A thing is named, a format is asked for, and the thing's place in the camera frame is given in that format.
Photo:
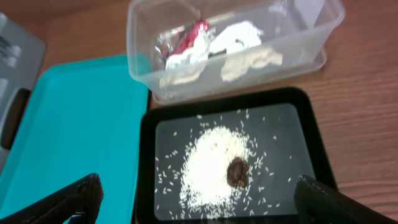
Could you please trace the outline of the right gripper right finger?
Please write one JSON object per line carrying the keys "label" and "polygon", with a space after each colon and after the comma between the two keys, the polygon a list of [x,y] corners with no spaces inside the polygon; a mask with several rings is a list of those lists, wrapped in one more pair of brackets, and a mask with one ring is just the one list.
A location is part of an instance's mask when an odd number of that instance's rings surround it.
{"label": "right gripper right finger", "polygon": [[395,221],[307,176],[298,178],[294,204],[300,223],[395,224]]}

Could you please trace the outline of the white napkin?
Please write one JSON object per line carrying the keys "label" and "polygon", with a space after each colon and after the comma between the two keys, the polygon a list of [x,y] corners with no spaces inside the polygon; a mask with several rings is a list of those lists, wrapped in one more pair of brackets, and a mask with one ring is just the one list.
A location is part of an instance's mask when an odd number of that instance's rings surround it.
{"label": "white napkin", "polygon": [[165,63],[165,69],[175,69],[208,60],[211,57],[232,54],[262,43],[264,31],[250,21],[242,21],[227,26],[219,34],[209,26],[200,33],[191,48],[181,54],[171,55]]}

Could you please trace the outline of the brown food scrap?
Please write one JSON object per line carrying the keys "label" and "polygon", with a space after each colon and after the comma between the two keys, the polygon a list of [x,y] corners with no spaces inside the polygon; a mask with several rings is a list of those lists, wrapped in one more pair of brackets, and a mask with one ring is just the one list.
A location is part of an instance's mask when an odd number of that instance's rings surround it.
{"label": "brown food scrap", "polygon": [[249,164],[240,157],[235,157],[227,168],[227,182],[232,188],[248,186]]}

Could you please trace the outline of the pile of white rice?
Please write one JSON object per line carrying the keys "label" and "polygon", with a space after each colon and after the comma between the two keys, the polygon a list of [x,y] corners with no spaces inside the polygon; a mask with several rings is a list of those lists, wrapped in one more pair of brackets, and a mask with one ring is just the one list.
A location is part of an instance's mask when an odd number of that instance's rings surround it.
{"label": "pile of white rice", "polygon": [[[259,109],[160,122],[155,129],[154,215],[161,221],[295,213],[292,176],[276,163]],[[248,186],[232,188],[227,168],[249,164]]]}

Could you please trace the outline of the red snack wrapper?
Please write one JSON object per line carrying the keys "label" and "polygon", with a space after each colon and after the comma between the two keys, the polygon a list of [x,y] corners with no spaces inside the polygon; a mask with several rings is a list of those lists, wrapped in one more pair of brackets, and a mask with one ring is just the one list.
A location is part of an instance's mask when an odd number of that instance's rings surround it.
{"label": "red snack wrapper", "polygon": [[161,61],[166,62],[171,55],[181,54],[191,48],[199,34],[205,33],[209,26],[206,20],[199,19],[160,34],[156,47],[160,50]]}

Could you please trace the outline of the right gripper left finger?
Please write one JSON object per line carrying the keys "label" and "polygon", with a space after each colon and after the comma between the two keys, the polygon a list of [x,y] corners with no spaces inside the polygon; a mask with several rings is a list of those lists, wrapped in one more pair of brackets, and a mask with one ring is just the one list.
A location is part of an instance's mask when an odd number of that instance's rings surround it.
{"label": "right gripper left finger", "polygon": [[103,198],[100,177],[92,173],[2,218],[1,223],[95,223]]}

